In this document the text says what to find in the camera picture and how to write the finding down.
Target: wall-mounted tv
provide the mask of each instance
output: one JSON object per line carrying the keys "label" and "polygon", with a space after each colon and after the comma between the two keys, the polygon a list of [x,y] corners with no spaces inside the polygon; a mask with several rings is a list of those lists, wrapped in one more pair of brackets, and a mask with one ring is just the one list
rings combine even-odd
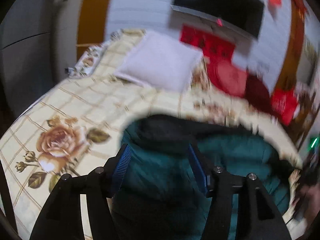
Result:
{"label": "wall-mounted tv", "polygon": [[264,4],[260,0],[174,0],[171,7],[212,21],[220,18],[224,26],[258,38]]}

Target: teal jacket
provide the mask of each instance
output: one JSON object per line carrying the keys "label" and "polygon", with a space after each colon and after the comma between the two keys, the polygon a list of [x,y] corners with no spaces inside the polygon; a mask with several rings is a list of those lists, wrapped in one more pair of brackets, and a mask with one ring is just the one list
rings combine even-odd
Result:
{"label": "teal jacket", "polygon": [[[133,150],[113,218],[121,239],[200,239],[211,199],[199,191],[187,158],[188,138],[202,154],[235,175],[255,173],[279,211],[288,209],[288,178],[293,168],[259,135],[164,115],[137,120],[124,131],[122,144]],[[234,239],[237,195],[233,198],[228,239]]]}

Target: white wall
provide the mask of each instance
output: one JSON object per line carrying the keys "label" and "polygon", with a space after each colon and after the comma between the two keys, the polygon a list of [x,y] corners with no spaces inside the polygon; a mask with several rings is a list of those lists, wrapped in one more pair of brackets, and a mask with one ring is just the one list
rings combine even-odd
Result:
{"label": "white wall", "polygon": [[52,57],[55,81],[68,77],[64,69],[77,62],[77,33],[82,0],[54,0]]}
{"label": "white wall", "polygon": [[[257,41],[250,41],[230,30],[217,30],[216,34],[236,43],[233,63],[241,68],[259,71],[269,91],[277,81],[287,50],[291,26],[291,0],[282,0],[282,7],[273,14],[267,0]],[[209,21],[172,11],[172,0],[111,0],[106,22],[105,39],[119,28],[147,28],[165,33],[176,39],[182,24],[211,31]]]}

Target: green light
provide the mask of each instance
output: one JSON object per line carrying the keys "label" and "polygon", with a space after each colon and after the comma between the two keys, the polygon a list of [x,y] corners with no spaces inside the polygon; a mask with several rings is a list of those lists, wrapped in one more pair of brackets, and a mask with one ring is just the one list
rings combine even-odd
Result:
{"label": "green light", "polygon": [[313,144],[311,145],[311,148],[315,145],[316,141],[318,140],[318,138],[316,138],[314,141],[313,141]]}

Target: floral bedspread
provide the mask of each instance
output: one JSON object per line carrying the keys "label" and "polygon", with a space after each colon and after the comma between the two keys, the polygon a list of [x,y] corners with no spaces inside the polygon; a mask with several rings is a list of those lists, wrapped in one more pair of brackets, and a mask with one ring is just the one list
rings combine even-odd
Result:
{"label": "floral bedspread", "polygon": [[[0,160],[23,240],[29,239],[60,176],[84,175],[103,166],[120,148],[126,125],[150,113],[224,125],[241,122],[263,135],[280,158],[301,166],[294,145],[270,115],[258,113],[246,100],[232,98],[210,85],[205,60],[195,70],[191,88],[183,94],[142,88],[114,78],[115,68],[143,35],[143,30],[113,35],[92,76],[61,82],[1,138]],[[92,239],[85,196],[81,204],[85,238]]]}

